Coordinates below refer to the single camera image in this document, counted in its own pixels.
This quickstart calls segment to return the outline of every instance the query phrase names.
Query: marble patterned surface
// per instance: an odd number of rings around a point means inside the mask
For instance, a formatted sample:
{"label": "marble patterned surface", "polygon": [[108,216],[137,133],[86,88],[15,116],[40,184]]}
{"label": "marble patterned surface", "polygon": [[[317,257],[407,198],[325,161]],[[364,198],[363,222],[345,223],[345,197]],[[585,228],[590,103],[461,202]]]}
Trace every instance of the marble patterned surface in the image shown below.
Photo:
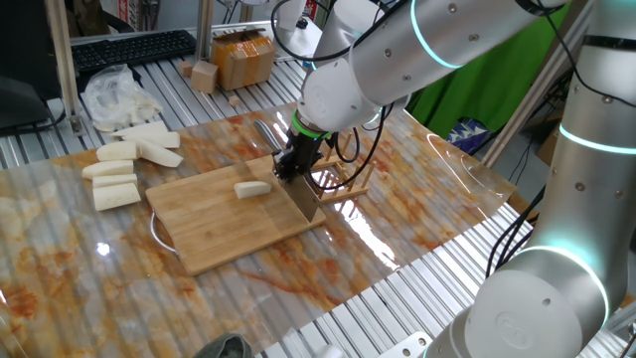
{"label": "marble patterned surface", "polygon": [[[282,142],[292,110],[181,129],[178,168],[135,162],[142,199],[268,155],[253,121]],[[361,131],[360,163],[375,135]],[[232,331],[257,352],[479,223],[514,190],[405,112],[387,120],[374,160],[369,193],[323,207],[323,226],[196,277],[150,237],[145,200],[93,209],[80,172],[94,151],[0,171],[0,342],[16,357],[190,357]]]}

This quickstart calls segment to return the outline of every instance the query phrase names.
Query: daikon radish piece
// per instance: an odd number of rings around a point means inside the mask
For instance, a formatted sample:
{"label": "daikon radish piece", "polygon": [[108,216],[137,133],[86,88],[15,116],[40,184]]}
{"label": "daikon radish piece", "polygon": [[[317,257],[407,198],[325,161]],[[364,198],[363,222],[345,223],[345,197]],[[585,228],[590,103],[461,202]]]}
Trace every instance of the daikon radish piece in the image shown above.
{"label": "daikon radish piece", "polygon": [[170,168],[176,168],[183,160],[181,155],[173,153],[149,140],[135,138],[133,141],[141,147],[141,157],[146,160],[150,160],[153,163]]}
{"label": "daikon radish piece", "polygon": [[243,182],[235,184],[235,192],[239,199],[245,199],[252,196],[267,194],[271,191],[271,185],[261,182]]}
{"label": "daikon radish piece", "polygon": [[146,139],[164,148],[176,149],[181,145],[181,135],[177,132],[130,134],[125,135],[123,140],[135,140],[136,138]]}
{"label": "daikon radish piece", "polygon": [[92,199],[97,211],[112,209],[141,201],[137,187],[132,183],[93,188]]}
{"label": "daikon radish piece", "polygon": [[107,186],[132,183],[137,186],[137,176],[135,174],[109,175],[92,179],[92,188],[104,188]]}
{"label": "daikon radish piece", "polygon": [[167,133],[168,128],[166,124],[159,120],[156,122],[135,125],[130,128],[125,128],[121,130],[117,130],[116,132],[110,133],[111,136],[124,136],[124,135],[132,135],[132,134],[149,134],[149,133]]}
{"label": "daikon radish piece", "polygon": [[114,142],[100,147],[96,154],[99,161],[139,159],[141,148],[135,142]]}
{"label": "daikon radish piece", "polygon": [[132,174],[132,160],[111,160],[88,165],[81,176],[92,180],[94,177],[107,175]]}

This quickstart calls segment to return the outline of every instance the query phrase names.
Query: black cable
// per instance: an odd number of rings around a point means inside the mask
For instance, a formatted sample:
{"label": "black cable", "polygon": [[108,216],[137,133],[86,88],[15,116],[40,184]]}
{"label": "black cable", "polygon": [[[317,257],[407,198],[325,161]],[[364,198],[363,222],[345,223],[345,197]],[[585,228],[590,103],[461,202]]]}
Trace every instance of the black cable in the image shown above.
{"label": "black cable", "polygon": [[[345,49],[342,49],[334,54],[331,55],[325,55],[325,56],[318,56],[318,57],[306,57],[306,56],[300,56],[296,53],[294,53],[293,51],[289,50],[289,48],[287,48],[282,41],[280,41],[280,38],[278,37],[278,33],[276,33],[276,13],[278,12],[278,10],[280,9],[280,7],[286,3],[288,3],[291,0],[282,0],[281,2],[279,2],[278,4],[276,4],[276,6],[274,6],[274,8],[271,11],[271,17],[269,18],[269,22],[271,23],[271,28],[272,28],[272,33],[274,35],[274,39],[276,40],[276,42],[278,43],[278,46],[287,54],[289,54],[289,56],[291,56],[292,58],[298,60],[298,61],[306,61],[306,62],[320,62],[320,61],[329,61],[329,60],[334,60],[337,59],[343,55],[346,55],[351,47],[347,47]],[[385,13],[385,15],[382,17],[382,19],[385,19],[386,17],[390,16],[393,12],[395,12],[399,6],[405,4],[407,2],[407,0],[398,0],[397,5],[395,5],[394,7],[392,7],[388,12]],[[369,28],[369,30],[367,30],[364,34],[362,34],[361,37],[359,37],[356,42],[354,43],[353,47],[356,48],[358,45],[362,44],[363,41],[365,41],[365,39],[367,39],[367,37],[369,37],[369,35],[371,35],[374,31],[376,31],[376,29],[378,27],[380,27],[380,24],[382,23],[382,21],[377,22],[376,24],[373,24],[371,26],[371,28]]]}
{"label": "black cable", "polygon": [[[524,174],[524,171],[526,170],[526,166],[528,165],[528,160],[530,158],[530,149],[532,148],[532,145],[537,137],[537,134],[542,131],[542,129],[544,128],[545,124],[548,121],[548,118],[555,112],[555,110],[557,110],[557,107],[560,105],[560,102],[565,100],[567,96],[567,84],[570,81],[571,73],[572,73],[572,70],[566,71],[555,81],[553,86],[549,89],[548,93],[546,94],[544,101],[539,106],[537,106],[537,108],[535,108],[533,113],[530,115],[530,118],[534,117],[547,104],[549,104],[552,107],[551,109],[549,109],[548,113],[544,116],[544,119],[540,123],[540,127],[531,136],[528,146],[526,146],[526,150],[524,150],[524,152],[522,153],[521,158],[519,158],[519,162],[517,163],[517,166],[515,166],[515,169],[513,169],[512,173],[510,174],[510,177],[508,178],[508,181],[513,180],[513,177],[515,176],[517,169],[519,169],[525,157],[524,166],[519,172],[519,176],[517,177],[517,180],[515,181],[515,185],[519,184],[519,181],[521,180],[521,177]],[[550,102],[552,98],[557,98],[558,100],[557,104],[552,104]]]}
{"label": "black cable", "polygon": [[66,116],[67,116],[67,113],[64,110],[62,110],[62,114],[60,114],[58,119],[54,120],[52,123],[42,125],[42,126],[36,126],[35,128],[13,129],[13,130],[1,129],[0,136],[38,133],[43,130],[49,129],[55,125],[60,124],[60,122],[63,121],[64,118],[66,118]]}
{"label": "black cable", "polygon": [[503,260],[502,266],[507,264],[508,261],[515,255],[515,253],[521,248],[521,246],[523,246],[529,239],[530,236],[533,234],[533,232],[535,231],[535,229],[530,230],[527,234],[524,235],[524,237],[519,240],[518,243],[516,243],[513,248],[510,250],[510,252],[506,255],[506,258]]}
{"label": "black cable", "polygon": [[378,128],[380,128],[380,125],[378,125],[375,128],[366,128],[364,125],[361,125],[360,127],[365,129],[366,131],[374,131],[374,130],[377,130]]}
{"label": "black cable", "polygon": [[[351,183],[352,181],[356,180],[356,178],[358,177],[358,175],[360,175],[360,173],[362,173],[363,170],[365,170],[365,167],[367,166],[367,164],[369,164],[369,162],[371,161],[371,158],[374,156],[374,152],[376,151],[376,148],[378,147],[378,143],[380,142],[380,136],[382,135],[382,129],[385,126],[385,120],[387,119],[387,117],[391,114],[391,111],[394,108],[394,104],[391,103],[388,106],[383,106],[382,107],[382,114],[380,117],[380,125],[378,127],[378,134],[376,135],[376,140],[374,140],[374,144],[372,145],[371,149],[369,150],[369,155],[367,155],[367,159],[365,159],[365,161],[362,163],[362,165],[360,166],[360,168],[347,180],[343,181],[342,183],[335,185],[333,187],[323,187],[320,184],[316,183],[316,181],[314,180],[314,178],[309,175],[309,179],[311,180],[312,184],[318,188],[321,189],[323,191],[325,190],[336,190],[339,188],[342,188],[344,186],[347,186],[349,183]],[[323,136],[320,136],[317,140],[316,143],[314,144],[314,148],[311,151],[311,156],[313,157],[313,154],[315,154],[318,151],[318,147],[320,147],[320,140],[323,138]],[[309,158],[309,162],[307,163],[307,173],[311,173],[311,165],[312,165],[312,158]]]}
{"label": "black cable", "polygon": [[347,159],[345,158],[344,155],[340,153],[340,145],[338,145],[338,133],[336,133],[336,143],[334,144],[334,146],[336,147],[336,153],[338,154],[338,158],[340,158],[340,160],[342,160],[343,162],[347,164],[351,164],[355,162],[356,160],[358,160],[358,157],[360,156],[360,136],[358,135],[358,129],[356,128],[354,128],[354,136],[356,137],[356,154],[354,154],[353,158]]}
{"label": "black cable", "polygon": [[232,7],[232,11],[230,12],[230,17],[228,18],[228,24],[232,22],[232,16],[235,15],[235,9],[237,8],[238,3],[239,3],[239,0],[237,0],[237,2],[235,2],[235,6]]}
{"label": "black cable", "polygon": [[378,15],[380,15],[380,10],[385,10],[389,7],[389,5],[395,3],[397,0],[391,0],[388,3],[383,3],[382,1],[378,2],[378,11],[376,11],[376,16],[374,16],[374,24],[378,21]]}
{"label": "black cable", "polygon": [[526,166],[528,166],[528,160],[530,159],[530,149],[532,148],[533,143],[535,142],[535,139],[537,138],[537,133],[542,131],[542,129],[544,128],[544,125],[546,125],[546,123],[548,122],[548,118],[555,112],[555,110],[556,110],[556,107],[553,105],[553,107],[548,110],[548,112],[544,116],[544,119],[539,124],[539,128],[535,130],[533,135],[530,137],[530,141],[528,141],[526,150],[524,150],[524,152],[521,154],[521,158],[519,158],[519,162],[517,163],[517,166],[515,167],[513,172],[510,174],[510,178],[508,178],[508,181],[512,180],[513,176],[515,175],[515,172],[521,165],[521,162],[524,161],[524,157],[525,157],[526,160],[524,162],[524,166],[521,168],[521,171],[519,171],[519,176],[517,177],[517,180],[515,181],[515,185],[519,184],[519,181],[521,180],[521,177],[524,174],[524,171],[526,170]]}
{"label": "black cable", "polygon": [[510,237],[508,238],[508,242],[506,243],[506,245],[504,246],[503,251],[501,252],[501,254],[499,255],[499,259],[497,260],[497,265],[495,266],[495,270],[499,269],[503,264],[504,264],[504,258],[507,255],[508,252],[508,248],[510,247],[510,245],[512,244],[512,242],[515,240],[515,237],[517,236],[517,234],[519,233],[519,230],[521,229],[521,227],[524,225],[524,221],[526,221],[526,219],[528,219],[528,216],[530,215],[530,213],[532,213],[533,209],[535,209],[535,207],[537,205],[539,205],[539,203],[541,203],[541,201],[544,199],[544,196],[546,195],[546,186],[544,185],[544,188],[542,190],[539,191],[539,194],[537,194],[537,196],[535,197],[535,199],[533,200],[532,203],[530,203],[530,206],[528,207],[528,209],[526,209],[526,211],[524,211],[523,215],[524,216],[524,220],[521,221],[517,227],[515,228],[515,230],[513,231],[513,233],[510,235]]}
{"label": "black cable", "polygon": [[[495,260],[495,254],[497,254],[497,248],[499,248],[501,243],[504,242],[504,240],[506,239],[508,234],[510,234],[511,231],[516,230],[515,235],[517,235],[517,233],[519,232],[518,228],[521,228],[521,226],[524,224],[524,221],[528,219],[528,216],[530,215],[530,213],[532,213],[533,209],[535,209],[535,207],[544,198],[545,193],[546,193],[546,186],[544,186],[544,188],[539,192],[539,194],[537,194],[537,196],[535,197],[533,202],[530,204],[530,206],[519,217],[517,217],[517,219],[508,227],[508,229],[506,229],[504,233],[499,237],[499,239],[497,239],[497,242],[493,246],[493,249],[490,252],[490,256],[488,257],[488,265],[486,266],[486,278],[490,276],[490,268],[493,266],[493,262]],[[512,235],[510,237],[511,242],[515,238],[515,235]],[[507,247],[510,245],[509,243],[506,244],[506,247],[502,251],[502,255],[505,254]]]}
{"label": "black cable", "polygon": [[226,16],[223,17],[223,21],[221,22],[222,24],[225,24],[228,20],[228,14],[230,14],[230,8],[226,9]]}
{"label": "black cable", "polygon": [[[542,7],[544,10],[548,10],[544,4],[541,2],[541,0],[537,0],[537,3],[539,4],[540,7]],[[569,49],[567,48],[567,44],[565,43],[565,40],[563,39],[563,37],[560,35],[560,33],[558,32],[558,28],[557,25],[555,25],[555,22],[553,21],[553,19],[550,17],[550,15],[547,15],[546,18],[548,19],[548,22],[550,23],[550,26],[553,28],[553,31],[555,31],[555,36],[558,38],[558,41],[560,42],[560,45],[563,47],[563,50],[565,51],[565,54],[567,55],[567,58],[569,59],[569,61],[572,63],[572,67],[574,68],[574,74],[576,75],[576,78],[578,79],[578,81],[588,90],[593,91],[596,94],[600,94],[600,95],[604,95],[604,96],[608,96],[612,99],[616,99],[618,101],[621,101],[631,107],[635,107],[636,108],[636,104],[631,103],[621,97],[617,97],[615,95],[609,94],[609,93],[605,93],[603,91],[600,91],[598,89],[593,89],[592,87],[590,87],[588,84],[585,83],[585,81],[581,78],[580,74],[578,73],[578,69],[576,68],[576,61],[574,60],[574,56],[572,55],[572,53],[569,51]]]}

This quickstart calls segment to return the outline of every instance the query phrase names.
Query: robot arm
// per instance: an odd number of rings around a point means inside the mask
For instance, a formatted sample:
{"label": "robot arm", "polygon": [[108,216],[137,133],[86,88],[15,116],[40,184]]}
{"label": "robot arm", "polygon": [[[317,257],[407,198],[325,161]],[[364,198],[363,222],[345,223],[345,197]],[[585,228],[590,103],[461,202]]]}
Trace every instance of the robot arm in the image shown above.
{"label": "robot arm", "polygon": [[[556,11],[565,2],[543,3]],[[314,139],[368,122],[380,107],[461,68],[543,15],[531,0],[400,0],[374,24],[375,9],[365,0],[336,2],[315,55],[351,50],[314,64],[305,80],[288,133],[291,150],[275,169],[281,180],[306,174],[320,158]]]}
{"label": "robot arm", "polygon": [[[310,167],[317,157],[306,143],[365,123],[510,38],[541,9],[530,0],[400,1],[345,57],[308,76],[288,133],[291,162]],[[636,226],[636,108],[616,99],[636,102],[635,18],[636,1],[596,1],[577,66],[588,86],[572,81],[542,218],[426,358],[574,357],[617,309]]]}

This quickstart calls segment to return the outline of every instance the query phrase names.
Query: wooden cutting board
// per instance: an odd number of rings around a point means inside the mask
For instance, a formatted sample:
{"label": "wooden cutting board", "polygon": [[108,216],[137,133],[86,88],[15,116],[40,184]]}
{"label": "wooden cutting board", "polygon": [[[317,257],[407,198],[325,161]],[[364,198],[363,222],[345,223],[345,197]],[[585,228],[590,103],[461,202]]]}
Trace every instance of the wooden cutting board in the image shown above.
{"label": "wooden cutting board", "polygon": [[[271,172],[271,156],[146,190],[186,271],[199,274],[322,224],[308,222]],[[235,184],[260,180],[266,195],[237,199]]]}

